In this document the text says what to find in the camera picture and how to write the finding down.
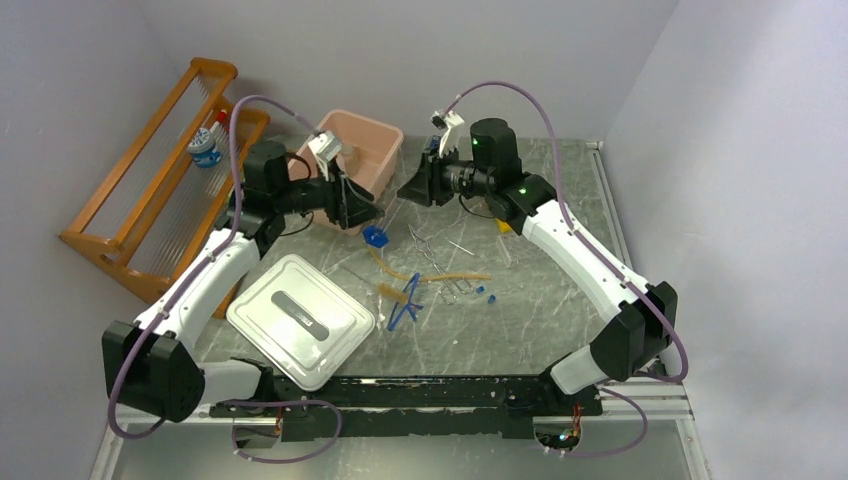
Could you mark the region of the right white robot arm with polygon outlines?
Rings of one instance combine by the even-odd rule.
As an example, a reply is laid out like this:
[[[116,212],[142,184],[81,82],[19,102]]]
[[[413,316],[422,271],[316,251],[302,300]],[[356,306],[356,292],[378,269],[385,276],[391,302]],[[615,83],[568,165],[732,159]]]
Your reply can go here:
[[[539,247],[581,288],[605,322],[588,345],[549,367],[551,380],[539,389],[548,412],[565,413],[586,387],[629,379],[672,344],[676,291],[635,273],[558,201],[553,185],[524,171],[505,120],[471,125],[469,160],[460,159],[457,148],[463,119],[449,112],[432,122],[441,132],[399,197],[425,207],[482,198],[495,219]]]

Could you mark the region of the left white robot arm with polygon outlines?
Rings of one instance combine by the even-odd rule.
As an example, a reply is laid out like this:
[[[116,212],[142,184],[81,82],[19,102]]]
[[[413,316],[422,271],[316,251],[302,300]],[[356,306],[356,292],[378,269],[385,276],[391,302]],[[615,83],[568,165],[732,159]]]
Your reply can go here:
[[[273,409],[277,388],[271,370],[256,362],[198,364],[199,334],[235,284],[261,259],[285,228],[289,214],[322,210],[343,229],[376,219],[381,209],[337,163],[343,144],[331,133],[307,148],[317,175],[293,180],[284,146],[260,141],[241,166],[233,166],[233,194],[206,245],[174,284],[132,322],[112,322],[102,336],[110,428],[127,437],[116,409],[125,405],[180,422],[199,405],[234,400],[249,414]]]

